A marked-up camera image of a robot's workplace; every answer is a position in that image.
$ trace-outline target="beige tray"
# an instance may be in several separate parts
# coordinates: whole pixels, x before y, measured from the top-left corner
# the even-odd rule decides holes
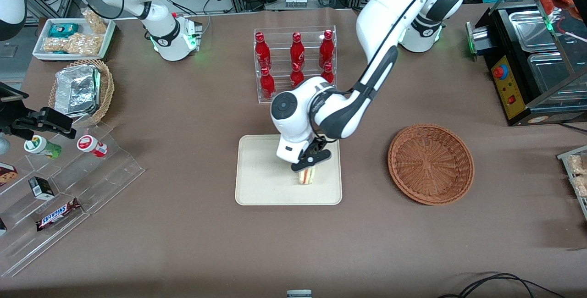
[[[238,144],[237,186],[241,205],[336,205],[342,200],[339,143],[332,158],[316,165],[312,185],[300,185],[291,164],[277,158],[279,135],[245,135]]]

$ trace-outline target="glass display case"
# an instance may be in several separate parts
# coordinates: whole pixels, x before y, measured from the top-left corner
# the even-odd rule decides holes
[[[587,0],[498,0],[473,26],[511,126],[587,121]]]

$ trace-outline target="yellow control panel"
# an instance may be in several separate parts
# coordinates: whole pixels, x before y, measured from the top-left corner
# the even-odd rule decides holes
[[[512,70],[505,56],[491,68],[491,75],[495,79],[495,85],[497,86],[501,103],[504,105],[505,113],[508,119],[511,120],[514,116],[524,111],[526,104],[522,100],[522,94],[520,94],[518,84],[515,82],[514,75],[512,75]]]

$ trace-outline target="snickers bar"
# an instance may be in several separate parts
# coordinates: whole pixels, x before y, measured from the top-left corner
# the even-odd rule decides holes
[[[73,212],[73,210],[80,208],[81,205],[78,203],[78,199],[74,198],[65,204],[64,206],[58,208],[57,210],[53,211],[50,215],[44,217],[41,221],[37,221],[37,231],[42,231],[49,227],[52,223],[56,223],[57,221],[61,220],[61,218],[65,217],[66,215]]]

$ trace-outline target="red-capped container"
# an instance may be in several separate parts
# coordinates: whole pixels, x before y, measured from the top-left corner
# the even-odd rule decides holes
[[[289,50],[289,55],[291,56],[292,63],[298,63],[300,68],[304,69],[304,60],[305,60],[305,50],[304,45],[302,45],[302,34],[299,32],[294,32],[292,34],[292,47]]]
[[[264,98],[271,99],[275,96],[275,80],[271,77],[269,68],[266,66],[260,68],[260,87]]]
[[[324,39],[320,44],[320,57],[318,58],[318,66],[324,68],[326,62],[332,61],[334,55],[334,42],[332,41],[332,30],[324,31]]]
[[[302,73],[299,63],[292,63],[292,73],[289,75],[289,79],[292,81],[292,88],[296,88],[304,82],[304,73]]]
[[[92,135],[84,135],[78,140],[78,149],[82,152],[89,152],[96,157],[103,157],[108,153],[108,146],[101,143]]]
[[[322,78],[326,79],[328,83],[334,81],[334,74],[332,73],[332,63],[326,62],[324,64],[324,71],[321,74]]]
[[[255,33],[255,40],[255,53],[259,65],[271,69],[271,53],[269,52],[269,45],[265,41],[265,36],[262,32],[257,32]]]

